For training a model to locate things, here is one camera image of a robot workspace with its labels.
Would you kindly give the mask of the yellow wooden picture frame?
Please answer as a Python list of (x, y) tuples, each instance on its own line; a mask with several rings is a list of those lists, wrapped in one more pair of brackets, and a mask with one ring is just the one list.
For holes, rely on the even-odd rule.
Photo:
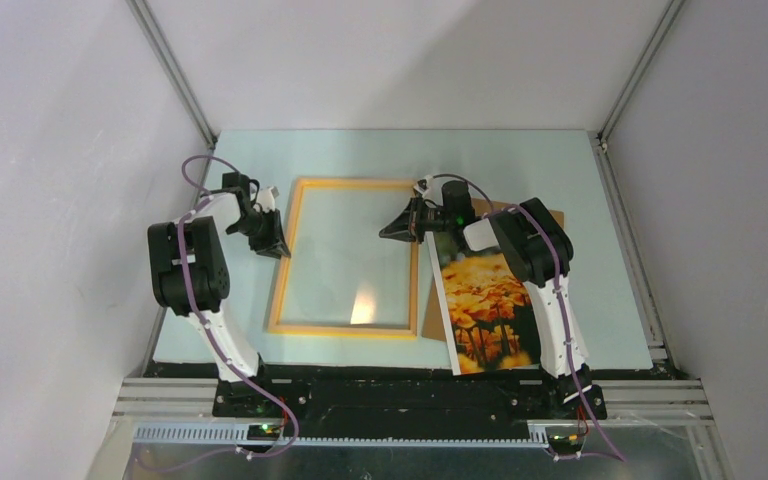
[(266, 329), (272, 334), (414, 338), (419, 250), (380, 238), (412, 196), (404, 179), (300, 177)]

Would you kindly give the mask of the orange flower photo print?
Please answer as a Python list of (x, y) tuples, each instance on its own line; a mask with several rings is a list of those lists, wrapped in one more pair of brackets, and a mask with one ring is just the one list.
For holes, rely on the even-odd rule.
[(497, 247), (473, 251), (448, 232), (428, 236), (452, 373), (531, 368), (540, 361), (534, 310)]

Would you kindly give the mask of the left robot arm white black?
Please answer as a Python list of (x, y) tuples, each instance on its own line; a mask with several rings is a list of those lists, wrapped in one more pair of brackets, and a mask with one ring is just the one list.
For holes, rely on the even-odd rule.
[(229, 314), (231, 275), (222, 238), (239, 234), (255, 254), (289, 259), (278, 196), (274, 186), (262, 188), (244, 174), (226, 173), (220, 189), (200, 195), (179, 219), (147, 229), (154, 297), (196, 330), (222, 381), (255, 377), (261, 363)]

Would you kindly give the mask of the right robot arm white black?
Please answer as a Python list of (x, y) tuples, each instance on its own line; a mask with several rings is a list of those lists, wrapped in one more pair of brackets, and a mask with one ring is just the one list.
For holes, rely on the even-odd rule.
[[(442, 203), (429, 198), (432, 182), (444, 178)], [(541, 392), (545, 411), (566, 418), (592, 389), (586, 347), (569, 305), (572, 242), (538, 198), (479, 215), (471, 192), (482, 190), (455, 174), (430, 175), (413, 185), (404, 210), (379, 231), (383, 239), (422, 243), (428, 233), (447, 233), (472, 252), (498, 249), (508, 270), (523, 285), (534, 312), (540, 341), (539, 365), (548, 376)]]

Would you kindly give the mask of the brown cardboard backing board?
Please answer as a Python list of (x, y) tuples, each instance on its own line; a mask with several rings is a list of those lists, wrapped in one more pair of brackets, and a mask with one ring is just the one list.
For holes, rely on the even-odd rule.
[[(492, 201), (492, 205), (489, 205), (482, 198), (472, 198), (472, 205), (477, 216), (481, 216), (482, 214), (491, 211), (512, 207), (512, 204), (499, 201)], [(434, 275), (431, 275), (430, 293), (421, 329), (421, 336), (431, 340), (445, 341), (445, 331), (445, 322), (438, 298), (436, 281)]]

